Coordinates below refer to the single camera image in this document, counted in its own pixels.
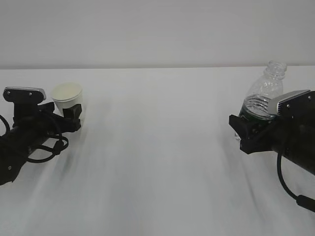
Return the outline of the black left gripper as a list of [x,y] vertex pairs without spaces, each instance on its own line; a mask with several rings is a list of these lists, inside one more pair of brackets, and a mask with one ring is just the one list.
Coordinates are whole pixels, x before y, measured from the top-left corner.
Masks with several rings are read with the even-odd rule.
[[38,105],[37,107],[40,115],[52,127],[51,130],[54,134],[73,133],[81,128],[80,115],[82,113],[82,106],[80,103],[70,108],[63,108],[63,116],[54,113],[54,102]]

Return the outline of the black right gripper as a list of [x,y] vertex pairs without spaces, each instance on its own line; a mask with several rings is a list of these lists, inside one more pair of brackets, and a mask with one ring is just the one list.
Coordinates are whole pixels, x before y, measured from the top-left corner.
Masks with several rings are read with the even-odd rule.
[[274,151],[279,153],[288,144],[293,132],[293,122],[274,120],[267,126],[253,133],[255,121],[229,116],[229,125],[235,131],[235,138],[240,142],[240,150],[246,154]]

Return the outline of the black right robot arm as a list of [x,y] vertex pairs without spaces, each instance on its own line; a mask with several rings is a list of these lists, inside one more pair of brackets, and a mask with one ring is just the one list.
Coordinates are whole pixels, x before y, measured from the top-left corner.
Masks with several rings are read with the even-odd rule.
[[229,125],[240,137],[240,150],[246,154],[282,151],[282,156],[307,172],[315,173],[315,120],[248,121],[229,116]]

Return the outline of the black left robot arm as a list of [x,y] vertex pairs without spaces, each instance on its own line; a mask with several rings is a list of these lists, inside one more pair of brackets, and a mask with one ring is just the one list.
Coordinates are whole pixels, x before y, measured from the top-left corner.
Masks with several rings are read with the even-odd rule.
[[40,164],[52,160],[68,148],[64,133],[81,128],[81,104],[54,113],[53,102],[42,105],[16,104],[13,126],[1,117],[6,131],[0,137],[0,183],[13,182],[27,162]]

